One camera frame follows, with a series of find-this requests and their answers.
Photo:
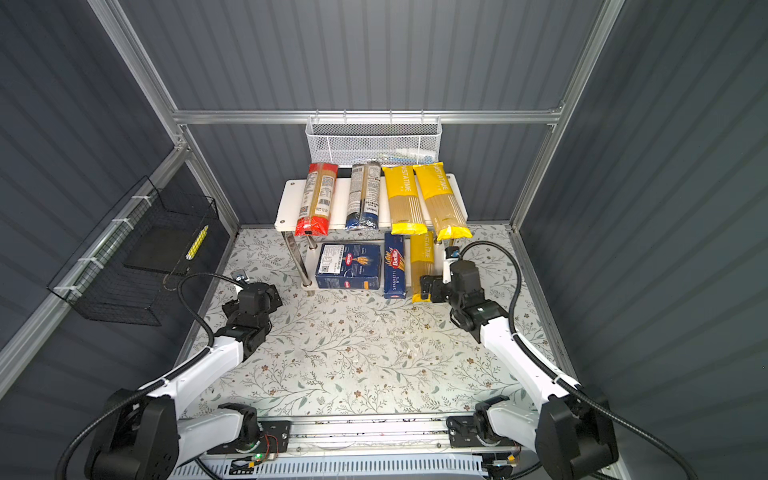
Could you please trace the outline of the yellow Pastatime spaghetti bag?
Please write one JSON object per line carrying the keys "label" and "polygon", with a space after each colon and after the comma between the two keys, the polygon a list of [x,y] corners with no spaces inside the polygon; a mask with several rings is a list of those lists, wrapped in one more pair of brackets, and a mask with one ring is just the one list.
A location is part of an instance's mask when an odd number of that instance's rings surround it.
{"label": "yellow Pastatime spaghetti bag", "polygon": [[445,173],[443,163],[413,167],[438,241],[470,239],[466,216]]}
{"label": "yellow Pastatime spaghetti bag", "polygon": [[422,235],[427,233],[415,173],[410,165],[385,167],[391,233]]}
{"label": "yellow Pastatime spaghetti bag", "polygon": [[434,235],[431,231],[410,237],[409,255],[412,283],[412,302],[428,301],[421,298],[421,277],[434,275]]}

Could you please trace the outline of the blue Barilla spaghetti box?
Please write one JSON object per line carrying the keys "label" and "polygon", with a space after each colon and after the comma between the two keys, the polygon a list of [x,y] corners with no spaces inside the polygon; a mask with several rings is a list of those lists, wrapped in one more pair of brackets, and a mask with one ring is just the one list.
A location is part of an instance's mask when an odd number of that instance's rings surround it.
{"label": "blue Barilla spaghetti box", "polygon": [[385,234],[383,284],[387,299],[406,297],[405,241],[402,235]]}

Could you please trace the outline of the blue Barilla pasta box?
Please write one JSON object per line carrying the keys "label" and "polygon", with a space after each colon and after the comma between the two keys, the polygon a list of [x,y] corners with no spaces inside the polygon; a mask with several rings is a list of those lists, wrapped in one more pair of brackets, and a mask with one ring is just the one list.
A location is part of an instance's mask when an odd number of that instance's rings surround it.
{"label": "blue Barilla pasta box", "polygon": [[378,290],[381,246],[375,243],[323,244],[315,270],[320,289]]}

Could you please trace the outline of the dark blue spaghetti bag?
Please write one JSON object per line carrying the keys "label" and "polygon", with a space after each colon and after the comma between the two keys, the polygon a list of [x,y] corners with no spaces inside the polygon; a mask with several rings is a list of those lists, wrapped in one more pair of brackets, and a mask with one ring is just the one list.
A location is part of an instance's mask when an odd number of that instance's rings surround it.
{"label": "dark blue spaghetti bag", "polygon": [[359,164],[352,168],[345,219],[347,230],[379,228],[381,170],[377,162]]}

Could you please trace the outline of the red spaghetti bag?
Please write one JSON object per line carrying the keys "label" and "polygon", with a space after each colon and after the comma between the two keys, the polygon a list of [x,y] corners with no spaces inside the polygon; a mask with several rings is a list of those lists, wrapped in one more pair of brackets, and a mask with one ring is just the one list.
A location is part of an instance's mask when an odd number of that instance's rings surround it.
{"label": "red spaghetti bag", "polygon": [[330,229],[331,206],[339,167],[332,163],[312,163],[301,197],[297,236],[326,236]]}

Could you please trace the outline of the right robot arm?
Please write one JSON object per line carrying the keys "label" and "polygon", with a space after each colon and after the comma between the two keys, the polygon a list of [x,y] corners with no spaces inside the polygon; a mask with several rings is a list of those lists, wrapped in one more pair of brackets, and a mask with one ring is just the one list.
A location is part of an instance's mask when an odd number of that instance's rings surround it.
{"label": "right robot arm", "polygon": [[511,327],[511,311],[486,298],[473,262],[449,259],[442,274],[424,275],[419,284],[422,298],[449,304],[451,322],[493,353],[534,405],[527,412],[507,396],[482,401],[467,425],[457,417],[448,420],[460,439],[526,447],[553,479],[580,479],[618,461],[612,422],[569,393],[577,381]]}

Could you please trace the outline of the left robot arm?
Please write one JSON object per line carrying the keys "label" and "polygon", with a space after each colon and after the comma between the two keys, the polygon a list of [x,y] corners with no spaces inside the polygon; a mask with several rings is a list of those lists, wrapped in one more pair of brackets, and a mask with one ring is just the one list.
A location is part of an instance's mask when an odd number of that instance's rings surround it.
{"label": "left robot arm", "polygon": [[225,326],[192,359],[137,392],[119,390],[109,398],[106,417],[93,430],[87,478],[166,479],[221,445],[256,456],[274,446],[248,405],[229,402],[201,417],[183,416],[198,395],[245,362],[271,332],[269,316],[282,305],[277,288],[239,281],[236,293],[223,306]]}

